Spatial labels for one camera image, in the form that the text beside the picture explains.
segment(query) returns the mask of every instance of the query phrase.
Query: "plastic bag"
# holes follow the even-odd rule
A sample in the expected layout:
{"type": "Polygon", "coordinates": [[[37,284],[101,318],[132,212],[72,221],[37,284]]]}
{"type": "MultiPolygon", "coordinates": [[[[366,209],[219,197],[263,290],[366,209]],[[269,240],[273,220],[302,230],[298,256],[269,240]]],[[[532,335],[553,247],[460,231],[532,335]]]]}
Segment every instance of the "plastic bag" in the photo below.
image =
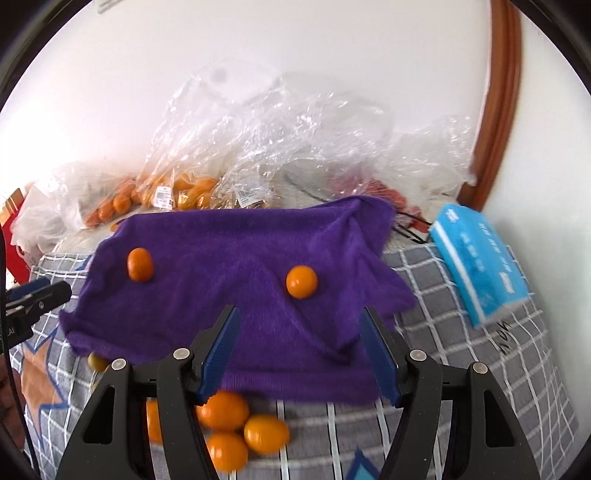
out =
{"type": "Polygon", "coordinates": [[[12,225],[12,243],[26,254],[49,253],[66,235],[109,223],[138,203],[133,177],[65,164],[33,185],[12,225]]]}
{"type": "Polygon", "coordinates": [[[139,175],[143,206],[209,208],[211,190],[235,159],[235,110],[202,76],[176,91],[139,175]]]}
{"type": "Polygon", "coordinates": [[[233,193],[242,207],[244,197],[300,207],[288,186],[302,184],[324,201],[362,193],[388,145],[391,115],[331,83],[286,75],[250,102],[241,122],[242,149],[215,194],[233,193]]]}
{"type": "Polygon", "coordinates": [[[86,163],[62,165],[42,183],[69,232],[108,223],[139,204],[132,176],[116,176],[86,163]]]}
{"type": "Polygon", "coordinates": [[[53,251],[65,236],[67,229],[55,201],[33,186],[11,225],[11,231],[11,244],[25,252],[24,259],[31,266],[36,263],[38,257],[40,258],[39,253],[47,254],[53,251]]]}
{"type": "MultiPolygon", "coordinates": [[[[257,67],[244,70],[250,85],[257,67]]],[[[238,101],[219,72],[204,69],[170,100],[140,175],[143,205],[298,208],[366,193],[420,216],[470,179],[469,118],[394,137],[386,109],[334,80],[288,74],[238,101]]]]}
{"type": "MultiPolygon", "coordinates": [[[[431,198],[456,197],[470,173],[475,125],[469,117],[442,117],[393,141],[375,166],[375,180],[405,199],[405,208],[426,210],[431,198]]],[[[390,193],[379,188],[367,194],[390,193]]]]}
{"type": "Polygon", "coordinates": [[[191,78],[168,104],[140,175],[144,205],[291,206],[274,181],[287,165],[292,174],[311,173],[328,199],[363,190],[391,135],[382,108],[301,75],[237,102],[212,86],[210,71],[191,78]]]}

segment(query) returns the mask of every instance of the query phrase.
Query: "blue tissue pack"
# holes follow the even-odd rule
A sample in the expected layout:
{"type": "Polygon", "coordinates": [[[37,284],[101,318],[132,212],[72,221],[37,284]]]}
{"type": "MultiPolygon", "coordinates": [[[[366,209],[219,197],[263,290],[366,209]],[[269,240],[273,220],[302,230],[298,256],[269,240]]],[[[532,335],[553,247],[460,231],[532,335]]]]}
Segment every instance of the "blue tissue pack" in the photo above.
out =
{"type": "Polygon", "coordinates": [[[509,250],[486,217],[446,205],[430,229],[460,291],[472,326],[499,320],[528,298],[528,287],[509,250]]]}

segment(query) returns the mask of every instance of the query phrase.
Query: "purple cloth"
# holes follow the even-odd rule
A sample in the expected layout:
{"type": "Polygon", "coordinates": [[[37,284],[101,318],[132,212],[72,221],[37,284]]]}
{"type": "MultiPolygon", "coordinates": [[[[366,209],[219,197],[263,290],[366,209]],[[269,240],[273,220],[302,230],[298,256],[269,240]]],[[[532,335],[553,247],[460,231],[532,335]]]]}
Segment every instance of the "purple cloth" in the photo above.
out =
{"type": "Polygon", "coordinates": [[[224,305],[242,330],[223,388],[271,398],[367,403],[378,397],[359,339],[359,316],[411,307],[412,291],[381,261],[394,211],[371,197],[302,210],[207,210],[135,215],[103,241],[73,313],[61,326],[80,355],[133,364],[188,346],[224,305]],[[128,253],[144,247],[155,274],[128,278],[128,253]],[[285,276],[315,270],[315,295],[296,300],[285,276]]]}

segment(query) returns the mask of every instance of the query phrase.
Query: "metal screw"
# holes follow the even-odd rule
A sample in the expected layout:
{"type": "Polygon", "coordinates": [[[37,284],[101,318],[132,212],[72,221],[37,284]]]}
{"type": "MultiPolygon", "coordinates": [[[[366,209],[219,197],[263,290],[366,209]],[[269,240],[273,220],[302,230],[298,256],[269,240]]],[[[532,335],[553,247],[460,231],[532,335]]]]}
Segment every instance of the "metal screw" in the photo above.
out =
{"type": "Polygon", "coordinates": [[[177,348],[173,353],[173,357],[177,360],[185,360],[189,355],[191,355],[191,352],[188,348],[177,348]]]}
{"type": "Polygon", "coordinates": [[[113,370],[121,370],[123,367],[125,367],[125,365],[127,365],[127,362],[125,361],[125,359],[118,358],[117,360],[113,360],[113,363],[111,364],[111,368],[113,370]]]}
{"type": "Polygon", "coordinates": [[[488,367],[482,362],[476,362],[474,365],[472,365],[472,368],[477,374],[485,374],[488,372],[488,367]]]}
{"type": "Polygon", "coordinates": [[[427,359],[427,354],[422,350],[413,350],[410,352],[410,358],[416,362],[424,362],[427,359]]]}

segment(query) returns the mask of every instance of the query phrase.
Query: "gray plaid fabric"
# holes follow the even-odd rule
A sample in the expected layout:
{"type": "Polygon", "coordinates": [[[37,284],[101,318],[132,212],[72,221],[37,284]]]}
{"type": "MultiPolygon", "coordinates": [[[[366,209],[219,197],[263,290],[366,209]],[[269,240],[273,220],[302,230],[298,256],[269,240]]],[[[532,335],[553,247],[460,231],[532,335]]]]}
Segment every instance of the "gray plaid fabric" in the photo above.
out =
{"type": "MultiPolygon", "coordinates": [[[[85,255],[47,255],[33,277],[48,276],[72,285],[66,308],[75,308],[86,279],[85,255]]],[[[413,348],[420,348],[444,364],[466,367],[475,360],[489,365],[503,387],[534,452],[543,480],[560,477],[576,452],[572,452],[578,423],[551,358],[548,333],[532,298],[498,324],[473,328],[466,317],[449,272],[432,245],[411,247],[387,254],[384,260],[411,286],[418,305],[397,316],[399,331],[413,348]]],[[[57,313],[45,315],[34,328],[27,345],[12,353],[13,366],[21,370],[22,349],[36,349],[52,341],[48,372],[63,394],[64,404],[41,410],[41,438],[35,434],[30,412],[27,422],[46,479],[55,477],[70,433],[90,397],[95,376],[86,361],[76,357],[57,326],[57,313]]],[[[401,411],[385,400],[366,407],[338,404],[296,404],[249,398],[253,413],[271,413],[285,420],[291,443],[271,457],[251,453],[247,467],[221,478],[247,480],[342,480],[355,450],[378,468],[384,464],[401,411]]],[[[449,437],[451,402],[441,407],[430,479],[441,478],[449,437]]],[[[152,445],[158,479],[167,479],[164,452],[152,445]]]]}

